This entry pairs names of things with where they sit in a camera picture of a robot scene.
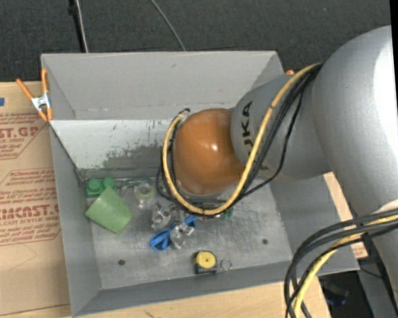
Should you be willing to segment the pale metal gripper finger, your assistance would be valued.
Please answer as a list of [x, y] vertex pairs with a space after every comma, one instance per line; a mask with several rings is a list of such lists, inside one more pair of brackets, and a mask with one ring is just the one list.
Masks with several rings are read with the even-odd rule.
[[175, 204], [163, 204], [159, 201], [153, 207], [152, 210], [152, 224], [151, 228], [155, 232], [159, 232], [159, 230], [163, 230], [166, 228], [170, 228], [173, 223], [173, 212], [176, 210]]
[[173, 226], [170, 232], [170, 241], [172, 243], [172, 247], [174, 249], [181, 249], [186, 238], [188, 238], [194, 232], [194, 230], [194, 224], [186, 224], [185, 222]]

